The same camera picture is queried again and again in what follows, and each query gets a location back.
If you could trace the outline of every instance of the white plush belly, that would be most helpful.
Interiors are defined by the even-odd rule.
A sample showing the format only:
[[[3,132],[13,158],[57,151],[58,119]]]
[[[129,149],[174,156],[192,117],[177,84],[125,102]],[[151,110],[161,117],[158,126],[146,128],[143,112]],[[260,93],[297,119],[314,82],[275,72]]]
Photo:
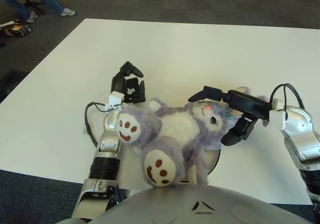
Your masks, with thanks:
[[[181,147],[199,134],[199,127],[187,112],[176,112],[161,118],[162,127],[159,136],[175,139]]]

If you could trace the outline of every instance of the plush face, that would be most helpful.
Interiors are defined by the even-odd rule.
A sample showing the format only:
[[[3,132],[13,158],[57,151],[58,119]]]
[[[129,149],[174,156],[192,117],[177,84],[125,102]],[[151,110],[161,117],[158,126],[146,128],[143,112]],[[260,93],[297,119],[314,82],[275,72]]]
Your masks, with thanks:
[[[132,144],[141,135],[140,123],[128,113],[121,113],[116,123],[116,132],[122,142]]]
[[[223,110],[212,101],[198,101],[193,104],[191,112],[203,121],[210,132],[221,131],[224,124]]]

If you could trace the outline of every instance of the black cable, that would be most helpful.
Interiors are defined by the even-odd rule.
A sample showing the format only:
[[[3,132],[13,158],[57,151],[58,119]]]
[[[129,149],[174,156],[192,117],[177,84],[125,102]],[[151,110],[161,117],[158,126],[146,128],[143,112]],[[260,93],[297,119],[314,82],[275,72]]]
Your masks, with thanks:
[[[105,111],[99,109],[97,105],[105,106],[105,104],[99,103],[99,102],[90,102],[88,105],[86,105],[86,107],[85,107],[85,109],[84,109],[84,124],[85,124],[85,128],[86,128],[86,132],[87,132],[87,134],[90,136],[90,138],[91,138],[91,140],[92,140],[92,142],[93,142],[93,145],[94,145],[95,147],[97,147],[98,142],[97,142],[97,140],[95,139],[95,136],[94,136],[94,134],[92,133],[91,128],[90,128],[90,125],[89,125],[89,122],[88,122],[88,109],[89,109],[89,107],[91,107],[91,106],[93,106],[93,105],[94,105],[100,112],[103,112],[103,113],[109,112],[109,111],[111,111],[112,109],[110,109],[110,110],[105,110]]]
[[[294,88],[293,85],[291,85],[291,84],[289,84],[289,83],[280,84],[280,85],[278,85],[278,86],[273,90],[273,92],[271,93],[271,96],[270,96],[270,101],[269,101],[270,104],[272,104],[272,101],[273,101],[273,99],[274,99],[274,95],[275,95],[276,91],[277,91],[280,87],[284,87],[284,88],[285,88],[285,87],[288,87],[288,88],[293,92],[293,94],[295,95],[295,97],[296,97],[296,99],[297,99],[297,101],[298,101],[298,103],[299,103],[299,107],[302,108],[302,109],[305,109],[305,105],[304,105],[301,97],[299,96],[297,90]]]
[[[121,196],[120,196],[120,190],[119,190],[119,186],[116,185],[117,189],[118,189],[118,195],[119,195],[119,202],[121,202]]]
[[[97,102],[94,102],[93,104],[95,105],[95,107],[96,107],[100,112],[102,112],[102,113],[107,113],[107,112],[109,112],[109,110],[101,110],[101,109],[99,109],[99,107],[97,106],[97,105],[105,106],[105,104],[97,103]]]

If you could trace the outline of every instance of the embroidered eye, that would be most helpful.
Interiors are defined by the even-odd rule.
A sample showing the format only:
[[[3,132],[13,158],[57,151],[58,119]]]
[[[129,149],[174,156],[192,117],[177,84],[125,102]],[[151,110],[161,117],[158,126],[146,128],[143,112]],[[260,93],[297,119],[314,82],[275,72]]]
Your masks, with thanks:
[[[211,119],[210,119],[210,123],[212,123],[214,125],[218,125],[219,121],[217,121],[217,119],[214,116],[212,116]]]

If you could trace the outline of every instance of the robotic arm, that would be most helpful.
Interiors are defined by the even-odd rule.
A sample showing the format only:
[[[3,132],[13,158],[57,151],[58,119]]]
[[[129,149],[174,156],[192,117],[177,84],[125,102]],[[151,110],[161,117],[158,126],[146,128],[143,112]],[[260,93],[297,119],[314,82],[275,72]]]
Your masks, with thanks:
[[[101,215],[117,204],[112,199],[118,187],[117,174],[120,166],[118,152],[121,143],[116,134],[116,122],[121,104],[140,103],[145,99],[144,81],[139,81],[137,77],[126,79],[131,74],[142,78],[142,72],[127,61],[118,74],[112,79],[111,94],[109,103],[105,105],[107,115],[103,121],[104,132],[98,143],[95,140],[88,121],[86,119],[87,133],[90,135],[93,143],[96,144],[96,151],[90,167],[89,177],[84,181],[79,198],[72,213],[72,218],[82,219],[87,222]]]
[[[283,87],[284,103],[273,99],[278,88]],[[296,96],[299,106],[287,106],[286,87]],[[263,125],[271,126],[282,132],[284,144],[299,169],[307,193],[314,205],[316,222],[320,223],[320,136],[314,131],[311,115],[305,110],[298,92],[290,84],[277,86],[271,94],[270,102],[235,90],[223,93],[220,89],[205,86],[202,91],[189,98],[189,102],[202,99],[223,100],[229,107],[243,113],[235,126],[222,138],[226,146],[246,140],[258,119]]]

